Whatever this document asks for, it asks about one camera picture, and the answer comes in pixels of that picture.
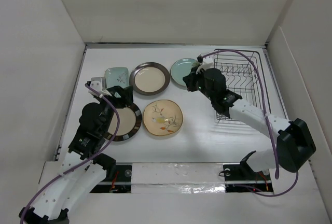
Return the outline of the teal round flower plate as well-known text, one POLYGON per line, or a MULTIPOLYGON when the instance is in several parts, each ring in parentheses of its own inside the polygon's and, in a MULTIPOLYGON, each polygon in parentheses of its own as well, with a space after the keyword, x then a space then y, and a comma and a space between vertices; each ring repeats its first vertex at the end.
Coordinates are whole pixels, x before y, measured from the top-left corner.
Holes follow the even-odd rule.
POLYGON ((189 75, 191 69, 198 65, 198 61, 191 58, 179 59, 171 67, 170 74, 172 79, 180 86, 185 87, 183 77, 189 75))

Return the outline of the light green rectangular plate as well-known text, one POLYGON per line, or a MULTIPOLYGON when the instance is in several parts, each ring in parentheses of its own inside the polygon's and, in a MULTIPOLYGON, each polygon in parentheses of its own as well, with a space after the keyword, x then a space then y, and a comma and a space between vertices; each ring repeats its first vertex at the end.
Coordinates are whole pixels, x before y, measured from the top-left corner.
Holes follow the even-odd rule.
POLYGON ((129 70, 126 67, 108 68, 105 73, 105 89, 121 86, 126 88, 129 86, 129 70))

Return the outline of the brown striped rim plate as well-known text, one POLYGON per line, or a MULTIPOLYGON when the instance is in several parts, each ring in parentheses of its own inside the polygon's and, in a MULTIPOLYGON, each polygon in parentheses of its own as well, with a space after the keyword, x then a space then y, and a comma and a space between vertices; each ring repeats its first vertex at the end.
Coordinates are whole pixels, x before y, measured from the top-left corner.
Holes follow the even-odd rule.
POLYGON ((117 108, 120 117, 120 125, 114 142, 123 142, 132 138, 140 129, 142 124, 142 113, 136 104, 129 107, 117 108))

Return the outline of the grey rimmed cream round plate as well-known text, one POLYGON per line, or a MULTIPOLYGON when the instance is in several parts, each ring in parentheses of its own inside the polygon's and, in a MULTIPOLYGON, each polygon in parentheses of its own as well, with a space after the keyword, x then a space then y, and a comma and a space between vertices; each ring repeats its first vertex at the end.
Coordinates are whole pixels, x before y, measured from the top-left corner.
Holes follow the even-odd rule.
POLYGON ((163 65, 146 62, 133 69, 129 83, 135 92, 151 96, 162 93, 168 87, 170 79, 170 73, 163 65))

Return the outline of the cream bird pattern plate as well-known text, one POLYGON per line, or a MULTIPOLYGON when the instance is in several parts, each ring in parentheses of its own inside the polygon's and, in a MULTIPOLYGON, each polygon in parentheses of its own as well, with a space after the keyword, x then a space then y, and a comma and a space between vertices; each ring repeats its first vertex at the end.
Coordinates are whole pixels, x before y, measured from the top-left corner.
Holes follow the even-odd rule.
POLYGON ((154 136, 171 135, 182 127, 183 113, 174 101, 157 100, 145 107, 143 124, 154 136))

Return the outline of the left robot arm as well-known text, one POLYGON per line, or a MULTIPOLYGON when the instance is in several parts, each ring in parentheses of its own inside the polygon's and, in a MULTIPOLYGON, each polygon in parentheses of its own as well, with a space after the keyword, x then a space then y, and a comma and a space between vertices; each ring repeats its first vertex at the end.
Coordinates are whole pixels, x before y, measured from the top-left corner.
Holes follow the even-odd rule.
POLYGON ((102 90, 96 81, 85 84, 96 102, 85 105, 79 127, 60 165, 57 176, 46 183, 20 214, 20 223, 69 223, 69 216, 102 180, 115 176, 115 159, 104 154, 115 134, 108 129, 118 110, 133 103, 133 88, 114 86, 102 90))

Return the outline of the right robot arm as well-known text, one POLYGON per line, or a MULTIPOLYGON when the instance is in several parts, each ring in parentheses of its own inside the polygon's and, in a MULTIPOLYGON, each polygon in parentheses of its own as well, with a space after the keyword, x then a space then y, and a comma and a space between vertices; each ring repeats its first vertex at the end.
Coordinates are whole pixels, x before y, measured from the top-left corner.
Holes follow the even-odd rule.
POLYGON ((243 122, 270 139, 271 149, 254 150, 241 160, 242 177, 251 179, 258 172, 279 168, 296 173, 316 152, 305 121, 280 118, 252 105, 227 89, 220 70, 209 68, 198 73, 193 68, 183 81, 189 92, 200 91, 205 95, 217 113, 243 122))

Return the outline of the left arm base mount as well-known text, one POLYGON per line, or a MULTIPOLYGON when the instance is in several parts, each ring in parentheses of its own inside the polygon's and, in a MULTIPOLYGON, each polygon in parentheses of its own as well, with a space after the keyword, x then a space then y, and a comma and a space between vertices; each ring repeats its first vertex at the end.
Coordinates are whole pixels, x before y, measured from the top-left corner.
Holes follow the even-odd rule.
POLYGON ((117 163, 115 169, 107 171, 106 178, 98 183, 91 193, 130 193, 131 163, 117 163))

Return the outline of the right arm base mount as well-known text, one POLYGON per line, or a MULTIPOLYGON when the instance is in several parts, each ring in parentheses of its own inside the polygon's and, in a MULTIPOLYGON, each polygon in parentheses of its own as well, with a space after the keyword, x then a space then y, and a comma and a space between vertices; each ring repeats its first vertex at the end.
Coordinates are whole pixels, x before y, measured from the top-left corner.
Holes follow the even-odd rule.
POLYGON ((265 175, 263 172, 247 171, 239 163, 225 163, 218 175, 224 179, 227 193, 273 193, 269 172, 265 175))

